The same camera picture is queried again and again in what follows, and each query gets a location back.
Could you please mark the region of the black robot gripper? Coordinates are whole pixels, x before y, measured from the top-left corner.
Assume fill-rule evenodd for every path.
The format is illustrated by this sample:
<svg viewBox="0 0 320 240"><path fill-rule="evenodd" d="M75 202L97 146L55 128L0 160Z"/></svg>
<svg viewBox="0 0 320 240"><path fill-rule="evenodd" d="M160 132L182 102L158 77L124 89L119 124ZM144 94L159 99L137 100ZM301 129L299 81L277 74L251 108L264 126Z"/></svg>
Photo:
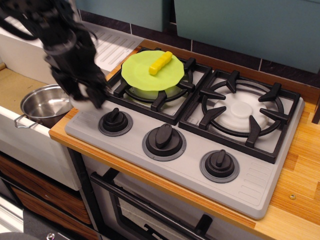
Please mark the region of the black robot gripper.
<svg viewBox="0 0 320 240"><path fill-rule="evenodd" d="M100 109L110 95L105 74L95 63L96 48L88 32L69 32L65 42L44 45L57 84L75 101L89 99ZM85 85L85 96L78 84Z"/></svg>

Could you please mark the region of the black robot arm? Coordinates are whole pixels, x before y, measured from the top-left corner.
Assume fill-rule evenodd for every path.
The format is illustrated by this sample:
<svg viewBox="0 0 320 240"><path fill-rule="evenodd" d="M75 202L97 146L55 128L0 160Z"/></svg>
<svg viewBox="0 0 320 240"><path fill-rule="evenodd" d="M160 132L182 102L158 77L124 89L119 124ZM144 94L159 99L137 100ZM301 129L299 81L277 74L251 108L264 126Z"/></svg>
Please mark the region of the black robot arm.
<svg viewBox="0 0 320 240"><path fill-rule="evenodd" d="M109 86L95 63L94 33L74 19L67 0L2 0L0 11L19 21L28 32L3 17L1 28L23 40L42 42L53 78L74 101L102 107Z"/></svg>

